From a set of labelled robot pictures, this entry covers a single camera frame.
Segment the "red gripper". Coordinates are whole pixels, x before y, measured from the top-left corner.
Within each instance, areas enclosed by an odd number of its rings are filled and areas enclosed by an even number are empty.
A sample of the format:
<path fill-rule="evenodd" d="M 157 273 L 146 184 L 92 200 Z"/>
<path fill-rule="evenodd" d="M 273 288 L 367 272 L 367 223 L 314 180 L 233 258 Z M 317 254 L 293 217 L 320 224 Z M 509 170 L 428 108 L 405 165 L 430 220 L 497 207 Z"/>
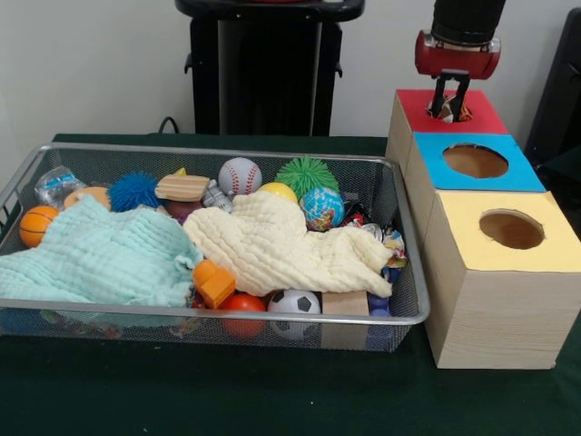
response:
<path fill-rule="evenodd" d="M 501 55 L 501 41 L 494 37 L 485 45 L 459 46 L 436 39 L 428 30 L 420 30 L 415 44 L 415 66 L 419 74 L 438 77 L 430 106 L 432 116 L 439 116 L 445 102 L 447 77 L 442 74 L 466 74 L 471 79 L 487 80 L 496 70 Z M 455 94 L 455 118 L 470 119 L 465 99 L 469 77 L 461 77 Z"/>

